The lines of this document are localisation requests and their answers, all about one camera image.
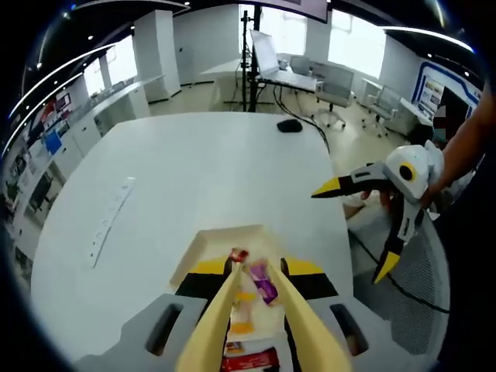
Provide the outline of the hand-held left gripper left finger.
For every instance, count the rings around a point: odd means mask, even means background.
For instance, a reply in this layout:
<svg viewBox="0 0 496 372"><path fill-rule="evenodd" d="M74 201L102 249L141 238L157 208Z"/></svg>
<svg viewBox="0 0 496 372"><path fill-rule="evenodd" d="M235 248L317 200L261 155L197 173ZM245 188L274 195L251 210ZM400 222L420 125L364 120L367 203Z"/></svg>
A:
<svg viewBox="0 0 496 372"><path fill-rule="evenodd" d="M176 292L163 294L121 328L119 341L75 362L77 371L173 371L187 341L229 276L227 256L200 261Z"/></svg>

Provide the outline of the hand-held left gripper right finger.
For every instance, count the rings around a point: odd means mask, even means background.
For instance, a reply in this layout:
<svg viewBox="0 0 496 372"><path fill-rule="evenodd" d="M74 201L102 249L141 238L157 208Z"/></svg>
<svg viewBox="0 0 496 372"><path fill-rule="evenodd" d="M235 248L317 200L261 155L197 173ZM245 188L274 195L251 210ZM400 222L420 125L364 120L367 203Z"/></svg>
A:
<svg viewBox="0 0 496 372"><path fill-rule="evenodd" d="M303 371L390 371L385 323L353 297L342 296L311 261L280 260L280 299Z"/></svg>

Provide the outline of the person's right hand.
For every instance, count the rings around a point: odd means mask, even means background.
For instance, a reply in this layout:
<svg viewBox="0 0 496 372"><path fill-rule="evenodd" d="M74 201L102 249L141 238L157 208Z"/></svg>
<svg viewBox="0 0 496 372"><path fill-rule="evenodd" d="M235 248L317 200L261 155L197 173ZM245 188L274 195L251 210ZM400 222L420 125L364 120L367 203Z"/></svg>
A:
<svg viewBox="0 0 496 372"><path fill-rule="evenodd" d="M423 209L434 209L434 212L440 213L446 209L443 201L443 190L453 183L453 179L444 174L437 183L430 185L423 194L420 204ZM379 201L388 211L391 210L391 201L394 196L393 191L381 191Z"/></svg>

